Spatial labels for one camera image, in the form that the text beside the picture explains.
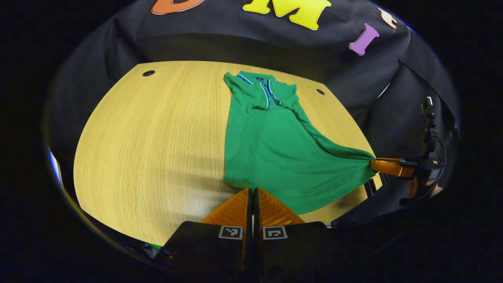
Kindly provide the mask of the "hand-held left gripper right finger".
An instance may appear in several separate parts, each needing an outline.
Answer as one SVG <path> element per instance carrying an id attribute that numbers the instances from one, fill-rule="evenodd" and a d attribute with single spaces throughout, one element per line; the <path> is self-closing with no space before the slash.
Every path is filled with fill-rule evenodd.
<path id="1" fill-rule="evenodd" d="M 330 258 L 329 230 L 305 222 L 262 188 L 253 197 L 253 266 L 257 277 L 318 277 Z"/>

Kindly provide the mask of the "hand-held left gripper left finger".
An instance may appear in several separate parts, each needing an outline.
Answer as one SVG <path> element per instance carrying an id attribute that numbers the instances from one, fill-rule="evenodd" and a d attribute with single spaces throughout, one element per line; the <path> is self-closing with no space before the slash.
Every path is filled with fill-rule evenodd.
<path id="1" fill-rule="evenodd" d="M 241 190 L 201 222 L 184 221 L 156 262 L 184 277 L 242 277 L 253 247 L 253 191 Z"/>

